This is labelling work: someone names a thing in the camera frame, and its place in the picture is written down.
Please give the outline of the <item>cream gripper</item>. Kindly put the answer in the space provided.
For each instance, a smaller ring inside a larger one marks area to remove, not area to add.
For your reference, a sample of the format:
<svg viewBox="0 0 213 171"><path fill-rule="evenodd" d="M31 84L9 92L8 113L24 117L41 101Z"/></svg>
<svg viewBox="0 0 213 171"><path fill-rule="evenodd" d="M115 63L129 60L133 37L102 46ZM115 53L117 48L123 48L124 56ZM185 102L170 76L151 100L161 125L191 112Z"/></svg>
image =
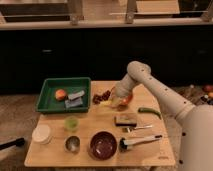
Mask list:
<svg viewBox="0 0 213 171"><path fill-rule="evenodd" d="M111 101L111 106L113 108L116 108L118 106L126 106L128 104L127 99L118 97L115 93L115 90L111 91L109 100Z"/></svg>

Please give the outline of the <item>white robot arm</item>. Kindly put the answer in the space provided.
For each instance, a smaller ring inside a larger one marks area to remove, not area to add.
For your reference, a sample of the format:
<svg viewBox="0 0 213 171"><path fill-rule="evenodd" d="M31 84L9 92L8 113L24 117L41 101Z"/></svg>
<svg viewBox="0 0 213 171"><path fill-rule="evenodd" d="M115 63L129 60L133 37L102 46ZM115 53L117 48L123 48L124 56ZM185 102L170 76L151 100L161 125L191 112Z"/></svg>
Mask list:
<svg viewBox="0 0 213 171"><path fill-rule="evenodd" d="M132 61L115 85L112 106L118 106L139 84L162 102L182 127L178 171L213 171L213 105L194 105L154 78L147 64Z"/></svg>

